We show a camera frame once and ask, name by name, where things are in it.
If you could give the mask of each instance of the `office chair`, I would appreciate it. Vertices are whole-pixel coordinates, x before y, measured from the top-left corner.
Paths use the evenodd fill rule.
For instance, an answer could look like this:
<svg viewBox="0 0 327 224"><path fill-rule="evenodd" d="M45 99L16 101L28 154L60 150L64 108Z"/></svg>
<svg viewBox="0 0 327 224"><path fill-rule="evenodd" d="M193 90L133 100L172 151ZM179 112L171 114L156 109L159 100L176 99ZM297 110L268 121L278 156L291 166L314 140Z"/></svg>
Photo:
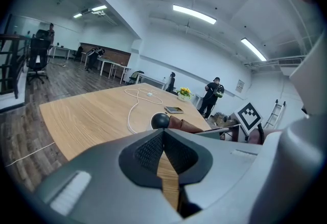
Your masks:
<svg viewBox="0 0 327 224"><path fill-rule="evenodd" d="M79 47L77 52L76 53L73 53L73 56L74 56L74 61L80 57L82 57L82 51L83 51L83 48L82 47Z"/></svg>
<svg viewBox="0 0 327 224"><path fill-rule="evenodd" d="M51 42L49 40L44 40L36 37L31 39L31 50L27 62L27 67L32 69L35 74L28 77L30 78L27 82L28 85L30 85L30 82L35 78L41 80L42 84L44 84L44 81L41 79L41 77L46 77L46 79L49 79L46 74L38 74L38 72L45 68L48 63L48 48L50 43Z"/></svg>
<svg viewBox="0 0 327 224"><path fill-rule="evenodd" d="M128 84L128 85L135 84L135 83L136 83L136 80L137 80L137 76L138 76L139 73L144 74L143 71L135 71L135 72L132 74L132 76L129 77L130 80L128 81L127 84Z"/></svg>

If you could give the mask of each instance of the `fluorescent light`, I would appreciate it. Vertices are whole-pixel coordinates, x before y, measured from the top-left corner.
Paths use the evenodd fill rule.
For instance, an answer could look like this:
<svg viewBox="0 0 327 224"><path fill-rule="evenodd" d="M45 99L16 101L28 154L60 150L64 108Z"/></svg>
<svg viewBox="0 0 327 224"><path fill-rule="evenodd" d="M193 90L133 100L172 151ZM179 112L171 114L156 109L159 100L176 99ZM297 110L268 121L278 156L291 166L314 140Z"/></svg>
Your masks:
<svg viewBox="0 0 327 224"><path fill-rule="evenodd" d="M251 49L261 61L266 61L266 58L246 38L241 39L241 43Z"/></svg>
<svg viewBox="0 0 327 224"><path fill-rule="evenodd" d="M197 18L200 18L200 19L202 19L204 21L207 21L207 22L209 22L211 24L215 24L216 21L217 21L216 19L214 19L212 17L209 17L207 15L204 15L204 14L202 14L200 12L194 11L192 9L183 8L183 7L180 7L180 6L177 6L177 5L173 5L173 10L179 11L179 12L182 12L182 13L197 17Z"/></svg>
<svg viewBox="0 0 327 224"><path fill-rule="evenodd" d="M106 6L99 6L99 7L96 7L94 9L92 9L93 11L98 11L98 10L102 10L102 9L106 9L107 7Z"/></svg>
<svg viewBox="0 0 327 224"><path fill-rule="evenodd" d="M77 17L80 17L80 16L82 16L82 14L78 13L77 15L74 16L74 18L77 18Z"/></svg>

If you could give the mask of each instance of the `gray wood floor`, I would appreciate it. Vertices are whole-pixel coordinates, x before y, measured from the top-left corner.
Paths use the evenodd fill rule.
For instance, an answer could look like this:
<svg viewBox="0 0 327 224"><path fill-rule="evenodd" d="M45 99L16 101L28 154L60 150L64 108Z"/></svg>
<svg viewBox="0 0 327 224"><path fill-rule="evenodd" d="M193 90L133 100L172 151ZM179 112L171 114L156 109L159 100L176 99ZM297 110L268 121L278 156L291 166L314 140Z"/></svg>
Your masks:
<svg viewBox="0 0 327 224"><path fill-rule="evenodd" d="M0 143L4 165L53 143L40 113L40 104L124 85L120 85L117 78L108 79L106 73L100 77L96 68L90 73L84 72L84 65L78 61L50 59L46 72L49 80L44 79L44 84L34 79L31 85L26 85L24 107L0 114ZM53 144L6 169L13 178L33 191L47 175L66 161L56 144Z"/></svg>

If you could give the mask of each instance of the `ladder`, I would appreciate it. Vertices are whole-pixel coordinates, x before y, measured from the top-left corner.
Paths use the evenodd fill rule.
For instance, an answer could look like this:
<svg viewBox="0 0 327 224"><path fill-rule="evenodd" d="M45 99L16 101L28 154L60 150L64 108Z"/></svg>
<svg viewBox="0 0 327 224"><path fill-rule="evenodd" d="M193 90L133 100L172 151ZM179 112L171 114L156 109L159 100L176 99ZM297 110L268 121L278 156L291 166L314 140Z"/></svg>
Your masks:
<svg viewBox="0 0 327 224"><path fill-rule="evenodd" d="M283 110L285 108L286 105L286 101L284 101L283 105L278 104L278 100L276 99L276 102L274 104L274 108L272 109L272 112L269 116L269 118L267 119L267 122L265 124L265 126L263 127L264 129L269 128L270 126L272 126L272 128L270 129L275 129L276 125L278 123L278 120L280 119Z"/></svg>

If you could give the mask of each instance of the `person in black clothing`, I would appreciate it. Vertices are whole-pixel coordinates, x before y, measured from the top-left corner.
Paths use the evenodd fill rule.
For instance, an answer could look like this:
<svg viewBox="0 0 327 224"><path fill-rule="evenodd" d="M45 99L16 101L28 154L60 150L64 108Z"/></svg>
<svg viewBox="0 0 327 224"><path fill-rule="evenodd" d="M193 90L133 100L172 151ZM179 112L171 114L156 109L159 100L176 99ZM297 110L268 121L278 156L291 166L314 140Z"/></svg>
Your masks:
<svg viewBox="0 0 327 224"><path fill-rule="evenodd" d="M167 92L173 92L173 90L174 90L174 83L175 83L175 73L174 72L172 72L171 74L170 74L170 82L169 82L169 85L168 85L168 87L167 87L167 89L166 89L166 91Z"/></svg>
<svg viewBox="0 0 327 224"><path fill-rule="evenodd" d="M92 69L93 65L97 61L97 58L99 56L102 56L103 54L104 54L104 49L102 48L91 49L89 52L87 52L86 55L89 59L85 71L90 72L89 70Z"/></svg>
<svg viewBox="0 0 327 224"><path fill-rule="evenodd" d="M202 105L198 110L202 115L206 108L206 113L204 116L205 119L209 118L210 113L217 102L217 99L223 97L225 89L222 84L219 84L219 82L220 78L216 77L213 82L205 86L205 90L207 91L207 93L205 94L202 101Z"/></svg>

